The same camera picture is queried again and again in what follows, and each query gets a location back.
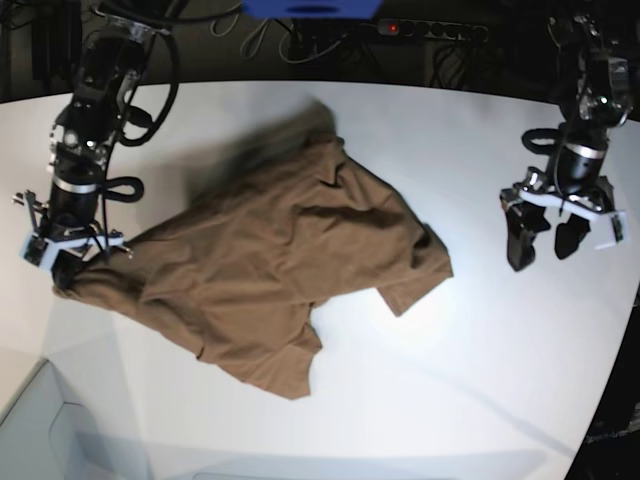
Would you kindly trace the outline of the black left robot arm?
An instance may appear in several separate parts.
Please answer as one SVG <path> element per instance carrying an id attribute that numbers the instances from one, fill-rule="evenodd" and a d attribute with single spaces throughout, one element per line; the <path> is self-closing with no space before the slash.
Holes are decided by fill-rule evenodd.
<path id="1" fill-rule="evenodd" d="M 633 110 L 634 52 L 629 42 L 610 36 L 591 12 L 553 16 L 547 30 L 558 49 L 564 120 L 555 129 L 523 133 L 525 149 L 546 157 L 547 164 L 529 167 L 523 180 L 500 193 L 506 257 L 516 272 L 534 262 L 536 237 L 552 229 L 545 217 L 549 208 L 569 214 L 554 227 L 560 260 L 573 255 L 588 234 L 598 249 L 630 238 L 627 215 L 617 208 L 614 187 L 601 169 L 611 130 L 623 126 Z"/>

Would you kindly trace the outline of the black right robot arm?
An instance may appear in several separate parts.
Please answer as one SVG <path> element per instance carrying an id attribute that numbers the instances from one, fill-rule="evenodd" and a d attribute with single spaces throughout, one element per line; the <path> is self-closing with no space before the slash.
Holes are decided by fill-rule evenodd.
<path id="1" fill-rule="evenodd" d="M 91 249 L 106 259 L 123 248 L 122 233 L 108 227 L 106 204 L 138 202 L 144 184 L 134 176 L 109 177 L 111 156 L 117 144 L 130 143 L 123 135 L 127 124 L 144 129 L 140 140 L 147 142 L 166 117 L 153 118 L 131 103 L 155 38 L 165 41 L 172 64 L 179 64 L 168 29 L 170 2 L 103 1 L 97 12 L 106 23 L 85 48 L 72 98 L 51 128 L 49 196 L 41 202 L 25 190 L 12 198 L 31 222 L 22 258 L 50 273 L 59 289 L 71 283 Z"/>

